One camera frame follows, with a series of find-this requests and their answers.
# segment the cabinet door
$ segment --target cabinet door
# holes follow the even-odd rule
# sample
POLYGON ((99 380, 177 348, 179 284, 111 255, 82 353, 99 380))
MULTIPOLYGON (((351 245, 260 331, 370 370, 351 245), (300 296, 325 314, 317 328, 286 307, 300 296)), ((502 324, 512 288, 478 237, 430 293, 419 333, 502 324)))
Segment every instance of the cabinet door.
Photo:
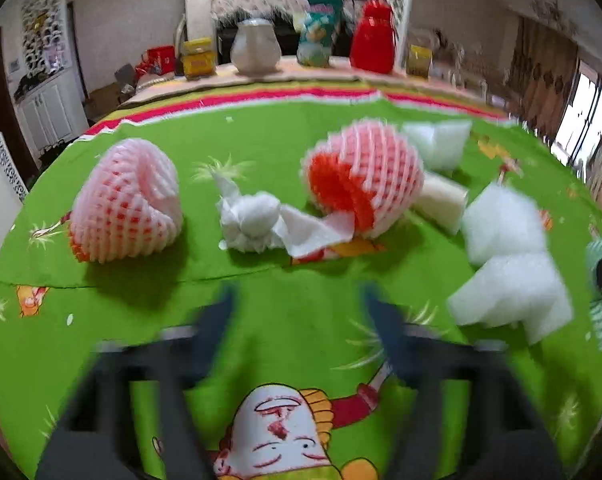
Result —
POLYGON ((52 142, 47 138, 46 129, 38 112, 38 94, 21 103, 20 108, 28 125, 28 130, 30 130, 32 140, 34 140, 37 150, 41 152, 52 142))
POLYGON ((63 89, 57 78, 49 82, 41 92, 42 106, 45 107, 50 121, 50 133, 54 137, 53 142, 58 142, 72 133, 68 113, 61 99, 63 89))

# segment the cartoon print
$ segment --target cartoon print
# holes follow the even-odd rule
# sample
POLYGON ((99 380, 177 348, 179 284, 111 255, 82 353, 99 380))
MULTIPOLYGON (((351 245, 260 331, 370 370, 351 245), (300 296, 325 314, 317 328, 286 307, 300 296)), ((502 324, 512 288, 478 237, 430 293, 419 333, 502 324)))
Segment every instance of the cartoon print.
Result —
POLYGON ((19 317, 36 316, 49 289, 48 286, 17 285, 18 304, 20 305, 19 317))
POLYGON ((340 258, 354 258, 361 254, 373 254, 385 251, 385 246, 374 243, 372 240, 366 240, 361 237, 354 237, 349 242, 334 244, 318 251, 308 254, 303 258, 291 258, 291 265, 306 264, 309 262, 322 262, 323 260, 338 260, 340 258))
POLYGON ((503 185, 505 177, 508 173, 516 173, 518 176, 523 176, 523 171, 516 158, 508 156, 503 157, 503 164, 498 167, 498 184, 503 185))
MULTIPOLYGON (((370 415, 379 402, 379 390, 391 368, 384 363, 367 384, 349 397, 329 399, 317 388, 297 390, 286 384, 254 388, 238 407, 218 451, 211 451, 212 467, 222 480, 274 479, 291 472, 298 480, 378 480, 374 465, 351 460, 339 471, 330 460, 332 430, 370 415)), ((152 445, 159 456, 162 443, 152 445)))
POLYGON ((487 135, 480 136, 478 134, 473 134, 472 137, 477 139, 476 144, 478 145, 479 150, 487 158, 495 158, 497 156, 500 156, 503 159, 511 158, 508 150, 504 149, 496 142, 492 142, 487 135))
POLYGON ((578 196, 578 188, 575 184, 570 184, 567 188, 565 188, 565 194, 568 198, 574 199, 578 196))
POLYGON ((45 249, 46 244, 52 241, 52 237, 54 235, 57 235, 60 232, 62 232, 62 231, 57 231, 57 229, 59 227, 63 226, 70 219, 71 214, 72 214, 72 212, 68 211, 52 227, 39 228, 36 225, 34 225, 32 230, 30 231, 30 245, 31 244, 40 245, 45 249))
POLYGON ((574 419, 578 415, 578 399, 572 393, 569 394, 563 402, 558 415, 556 416, 556 430, 554 431, 554 439, 556 440, 563 431, 574 430, 574 419))
POLYGON ((233 162, 230 153, 225 163, 213 156, 209 157, 210 162, 198 162, 194 165, 194 174, 191 177, 192 182, 204 182, 213 180, 213 174, 224 176, 228 180, 245 179, 244 172, 247 168, 254 165, 251 160, 243 162, 233 162))
POLYGON ((540 209, 539 216, 541 217, 541 222, 543 223, 543 229, 546 231, 551 231, 554 227, 554 220, 552 220, 552 215, 547 209, 540 209))

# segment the white cabinet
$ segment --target white cabinet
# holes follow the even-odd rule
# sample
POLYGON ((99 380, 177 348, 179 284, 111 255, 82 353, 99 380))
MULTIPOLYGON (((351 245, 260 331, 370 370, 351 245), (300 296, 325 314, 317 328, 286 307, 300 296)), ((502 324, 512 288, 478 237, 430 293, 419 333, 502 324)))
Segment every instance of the white cabinet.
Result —
POLYGON ((60 85, 57 81, 59 80, 52 81, 41 90, 41 104, 47 113, 49 126, 54 132, 55 138, 69 139, 72 138, 72 126, 68 118, 68 110, 65 109, 65 104, 61 99, 60 85))
POLYGON ((23 119, 21 123, 27 126, 30 137, 40 153, 45 146, 49 146, 54 140, 47 137, 46 128, 41 118, 43 110, 39 111, 38 98, 39 95, 35 95, 33 98, 28 97, 25 99, 19 106, 19 113, 23 119))
POLYGON ((71 71, 66 68, 51 77, 18 105, 21 129, 36 147, 35 155, 60 140, 73 140, 88 129, 71 71))

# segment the curtain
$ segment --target curtain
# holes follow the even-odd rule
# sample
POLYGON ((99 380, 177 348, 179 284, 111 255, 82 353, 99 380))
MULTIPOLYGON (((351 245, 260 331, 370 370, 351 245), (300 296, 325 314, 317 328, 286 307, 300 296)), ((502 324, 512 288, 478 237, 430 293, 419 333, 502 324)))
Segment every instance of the curtain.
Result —
POLYGON ((522 97, 522 118, 550 142, 561 125, 577 63, 576 43, 541 23, 519 18, 509 84, 522 97))

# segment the white cloth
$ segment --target white cloth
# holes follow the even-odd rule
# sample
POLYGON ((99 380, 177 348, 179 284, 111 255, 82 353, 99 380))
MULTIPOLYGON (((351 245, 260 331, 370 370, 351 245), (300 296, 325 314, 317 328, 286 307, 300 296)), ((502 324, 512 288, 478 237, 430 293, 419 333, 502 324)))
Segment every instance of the white cloth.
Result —
POLYGON ((262 253, 284 248, 293 258, 303 258, 324 247, 349 242, 354 236, 351 212, 316 218, 281 204, 270 193, 242 195, 233 181, 212 175, 221 193, 216 208, 221 216, 222 250, 262 253))

